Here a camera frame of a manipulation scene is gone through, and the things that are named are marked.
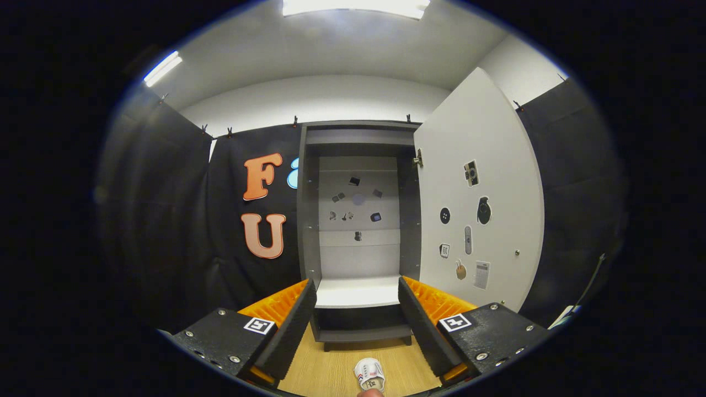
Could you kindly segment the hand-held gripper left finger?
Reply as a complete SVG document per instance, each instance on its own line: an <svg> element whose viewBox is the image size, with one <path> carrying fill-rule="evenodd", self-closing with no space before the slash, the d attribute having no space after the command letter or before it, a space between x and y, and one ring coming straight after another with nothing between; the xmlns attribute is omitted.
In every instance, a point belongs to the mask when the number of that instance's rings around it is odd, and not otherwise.
<svg viewBox="0 0 706 397"><path fill-rule="evenodd" d="M157 330L212 369L263 389L277 389L292 366L316 304L310 280L260 296L244 282L218 282L206 299L187 302Z"/></svg>

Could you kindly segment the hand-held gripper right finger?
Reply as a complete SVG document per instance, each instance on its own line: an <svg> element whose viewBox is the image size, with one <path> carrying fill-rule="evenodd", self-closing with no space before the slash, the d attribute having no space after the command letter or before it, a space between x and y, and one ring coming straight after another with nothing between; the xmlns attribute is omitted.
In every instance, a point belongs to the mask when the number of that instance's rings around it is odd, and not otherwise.
<svg viewBox="0 0 706 397"><path fill-rule="evenodd" d="M398 300L444 387L497 372L550 337L548 329L500 303L470 304L411 277L399 277Z"/></svg>

